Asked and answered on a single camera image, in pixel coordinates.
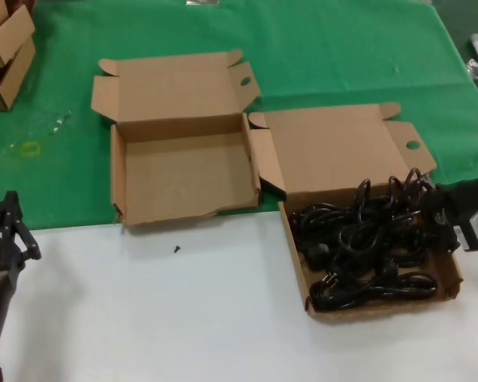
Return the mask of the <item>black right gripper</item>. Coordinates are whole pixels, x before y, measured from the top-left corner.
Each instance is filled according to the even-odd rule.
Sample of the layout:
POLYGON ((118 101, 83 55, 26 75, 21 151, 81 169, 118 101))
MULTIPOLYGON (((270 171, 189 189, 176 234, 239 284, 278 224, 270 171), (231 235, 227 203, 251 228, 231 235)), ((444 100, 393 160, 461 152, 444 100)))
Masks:
POLYGON ((478 251, 478 239, 470 223, 478 211, 478 198, 472 188, 458 185, 449 192, 453 225, 446 215, 449 201, 446 192, 428 181, 422 182, 422 191, 421 213, 434 215, 437 250, 453 253, 461 245, 465 251, 478 251))

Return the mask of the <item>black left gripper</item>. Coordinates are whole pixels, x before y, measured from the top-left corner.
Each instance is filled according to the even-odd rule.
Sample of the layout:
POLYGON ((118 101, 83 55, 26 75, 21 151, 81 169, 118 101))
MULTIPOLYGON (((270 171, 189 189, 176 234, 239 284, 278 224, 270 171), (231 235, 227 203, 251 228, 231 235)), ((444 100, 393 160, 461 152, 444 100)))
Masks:
POLYGON ((9 231, 18 235, 25 245, 21 251, 15 243, 15 237, 10 235, 0 236, 0 276, 17 279, 24 268, 23 261, 41 259, 41 250, 26 225, 19 221, 22 219, 22 210, 17 191, 7 191, 0 201, 0 233, 9 231))

